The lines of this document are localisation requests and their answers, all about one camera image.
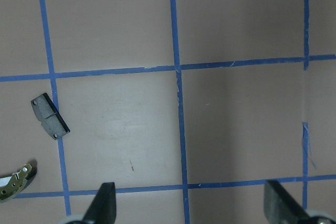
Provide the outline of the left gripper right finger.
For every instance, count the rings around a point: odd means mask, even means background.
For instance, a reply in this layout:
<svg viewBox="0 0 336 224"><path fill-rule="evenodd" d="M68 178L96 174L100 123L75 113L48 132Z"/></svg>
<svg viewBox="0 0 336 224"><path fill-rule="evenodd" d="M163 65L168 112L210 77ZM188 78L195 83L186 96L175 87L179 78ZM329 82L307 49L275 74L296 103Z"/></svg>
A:
<svg viewBox="0 0 336 224"><path fill-rule="evenodd" d="M276 180L268 180L264 185L264 215L268 223L315 223L315 218Z"/></svg>

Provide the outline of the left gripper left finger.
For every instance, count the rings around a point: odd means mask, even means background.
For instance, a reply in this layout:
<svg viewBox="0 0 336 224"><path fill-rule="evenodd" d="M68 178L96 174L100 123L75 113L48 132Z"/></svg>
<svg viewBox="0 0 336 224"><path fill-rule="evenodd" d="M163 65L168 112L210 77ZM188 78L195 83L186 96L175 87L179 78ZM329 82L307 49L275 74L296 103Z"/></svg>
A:
<svg viewBox="0 0 336 224"><path fill-rule="evenodd" d="M115 183L103 183L81 222L114 224L117 217L115 190Z"/></svg>

